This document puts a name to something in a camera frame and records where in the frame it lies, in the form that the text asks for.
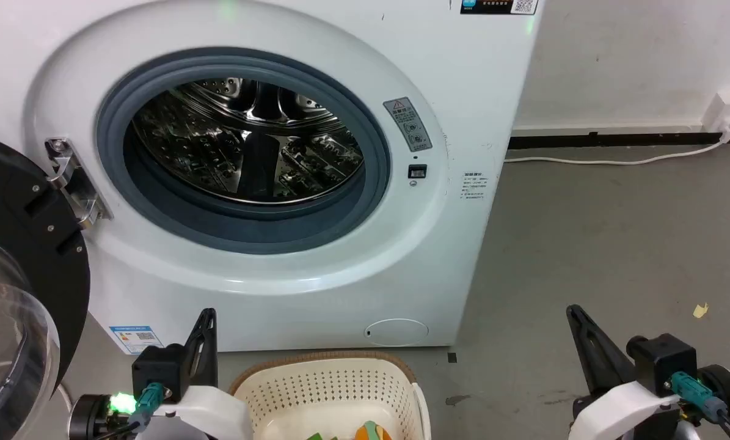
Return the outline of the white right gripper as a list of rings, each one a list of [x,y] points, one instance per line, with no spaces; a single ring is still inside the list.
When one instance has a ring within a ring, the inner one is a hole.
[[[566,317],[588,385],[589,396],[574,404],[569,439],[636,439],[636,427],[650,417],[679,409],[671,381],[659,397],[635,381],[635,366],[579,304]]]

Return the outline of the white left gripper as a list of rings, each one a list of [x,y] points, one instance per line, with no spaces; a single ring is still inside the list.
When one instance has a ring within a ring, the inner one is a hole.
[[[219,388],[217,314],[206,307],[186,341],[189,386],[178,403],[161,405],[137,439],[250,439],[244,401]]]

